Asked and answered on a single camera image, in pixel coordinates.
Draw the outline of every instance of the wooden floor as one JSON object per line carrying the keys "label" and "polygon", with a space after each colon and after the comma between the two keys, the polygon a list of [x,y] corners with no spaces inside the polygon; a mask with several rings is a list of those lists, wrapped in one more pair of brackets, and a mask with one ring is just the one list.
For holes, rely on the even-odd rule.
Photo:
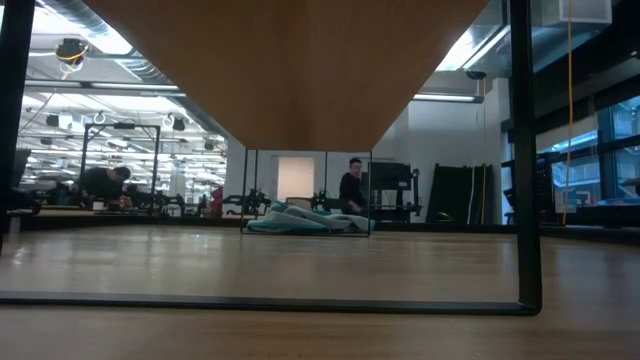
{"label": "wooden floor", "polygon": [[[30,233],[1,290],[513,300],[508,236],[245,236],[135,227]],[[640,251],[543,241],[537,317],[0,307],[0,359],[638,359]]]}
{"label": "wooden floor", "polygon": [[241,236],[238,229],[108,227],[24,233],[0,291],[356,300],[515,301],[511,235],[380,232]]}

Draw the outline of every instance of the dark hair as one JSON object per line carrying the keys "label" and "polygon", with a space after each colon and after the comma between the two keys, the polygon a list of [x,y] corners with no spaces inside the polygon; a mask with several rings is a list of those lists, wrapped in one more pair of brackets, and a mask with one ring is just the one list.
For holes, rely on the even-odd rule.
{"label": "dark hair", "polygon": [[113,169],[113,171],[122,176],[125,180],[129,179],[131,177],[131,170],[129,170],[128,167],[126,166],[121,166],[121,167],[117,167],[115,169]]}

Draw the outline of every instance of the person bending over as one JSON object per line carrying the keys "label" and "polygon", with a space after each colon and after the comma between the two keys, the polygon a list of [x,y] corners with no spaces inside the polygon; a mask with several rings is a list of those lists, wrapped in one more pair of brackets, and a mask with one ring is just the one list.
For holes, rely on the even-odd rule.
{"label": "person bending over", "polygon": [[118,199],[122,183],[131,177],[131,170],[121,166],[115,169],[92,168],[82,176],[82,198]]}
{"label": "person bending over", "polygon": [[340,200],[342,200],[342,212],[348,215],[365,215],[367,202],[362,196],[360,188],[360,172],[362,162],[358,158],[349,160],[349,172],[340,180]]}

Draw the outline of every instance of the black pillar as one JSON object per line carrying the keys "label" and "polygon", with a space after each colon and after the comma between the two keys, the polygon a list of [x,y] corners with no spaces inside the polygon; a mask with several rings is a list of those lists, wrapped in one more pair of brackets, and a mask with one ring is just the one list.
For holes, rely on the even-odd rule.
{"label": "black pillar", "polygon": [[542,308],[540,234],[536,206],[536,138],[530,0],[510,0],[515,151],[515,217],[518,234],[519,302]]}
{"label": "black pillar", "polygon": [[6,0],[0,32],[0,254],[20,126],[35,0]]}
{"label": "black pillar", "polygon": [[[158,178],[158,152],[160,151],[160,126],[157,126],[155,129],[156,129],[156,146],[153,153],[153,179],[151,180],[151,204],[149,204],[149,215],[153,215],[153,207],[156,202],[156,180]],[[182,212],[184,212],[184,206],[182,206],[180,216],[182,216]]]}

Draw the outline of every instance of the fluorescent light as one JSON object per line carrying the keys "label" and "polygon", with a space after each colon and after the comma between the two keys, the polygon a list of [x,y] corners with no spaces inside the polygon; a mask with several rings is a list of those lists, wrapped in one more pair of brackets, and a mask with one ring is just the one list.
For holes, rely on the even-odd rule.
{"label": "fluorescent light", "polygon": [[151,90],[151,91],[177,91],[175,85],[150,85],[135,83],[93,83],[92,86],[98,89],[120,89],[120,90]]}
{"label": "fluorescent light", "polygon": [[[67,155],[67,156],[82,156],[82,151],[76,150],[50,150],[50,149],[35,149],[31,150],[34,154],[48,154],[48,155]],[[153,153],[133,153],[125,151],[87,151],[87,156],[122,156],[133,159],[141,160],[153,160]],[[171,158],[172,154],[158,154],[159,161],[170,161],[176,159],[211,159],[222,160],[222,156],[218,154],[173,154],[174,158]]]}
{"label": "fluorescent light", "polygon": [[64,87],[77,88],[82,84],[77,81],[56,81],[56,80],[25,80],[25,86],[45,86],[45,87]]}
{"label": "fluorescent light", "polygon": [[166,96],[166,97],[186,97],[185,93],[167,93],[167,92],[157,92],[157,91],[142,91],[140,92],[142,96]]}
{"label": "fluorescent light", "polygon": [[500,30],[500,32],[497,33],[493,37],[493,39],[491,39],[491,41],[486,43],[482,48],[480,48],[480,50],[478,50],[475,55],[471,57],[471,59],[469,59],[469,61],[462,65],[462,68],[467,70],[472,67],[475,63],[482,59],[482,57],[485,56],[489,52],[489,50],[496,46],[496,44],[498,44],[500,40],[502,40],[502,38],[504,38],[509,33],[509,31],[511,31],[511,25],[506,25],[505,27],[503,27],[502,30]]}
{"label": "fluorescent light", "polygon": [[71,170],[61,169],[61,170],[39,170],[43,174],[59,174],[61,172],[69,175],[75,175],[76,173]]}
{"label": "fluorescent light", "polygon": [[40,107],[44,104],[42,101],[38,101],[30,96],[22,96],[22,107]]}
{"label": "fluorescent light", "polygon": [[473,102],[476,100],[473,96],[462,95],[442,95],[442,94],[415,94],[413,100],[422,101],[451,101],[451,102]]}
{"label": "fluorescent light", "polygon": [[111,107],[130,110],[146,111],[155,113],[181,112],[183,109],[173,102],[163,97],[143,97],[143,96],[115,96],[115,95],[95,95],[99,100]]}
{"label": "fluorescent light", "polygon": [[80,108],[82,106],[91,109],[91,110],[109,110],[109,107],[101,104],[95,100],[92,100],[91,98],[89,98],[86,95],[80,95],[80,94],[64,94],[61,95],[64,96],[65,98],[67,98],[68,100],[71,100],[77,104],[75,104],[74,107],[76,108]]}
{"label": "fluorescent light", "polygon": [[124,141],[124,140],[118,140],[118,139],[109,139],[107,140],[108,143],[111,143],[115,146],[120,146],[120,147],[128,147],[129,143]]}
{"label": "fluorescent light", "polygon": [[55,55],[56,53],[54,52],[29,52],[29,57],[55,56]]}
{"label": "fluorescent light", "polygon": [[[152,138],[145,138],[145,137],[136,137],[136,138],[129,138],[129,140],[131,141],[140,141],[140,142],[155,142],[156,139],[152,139]],[[178,139],[178,138],[160,138],[160,142],[174,142],[174,143],[179,143],[179,142],[185,142],[186,140],[184,139]]]}

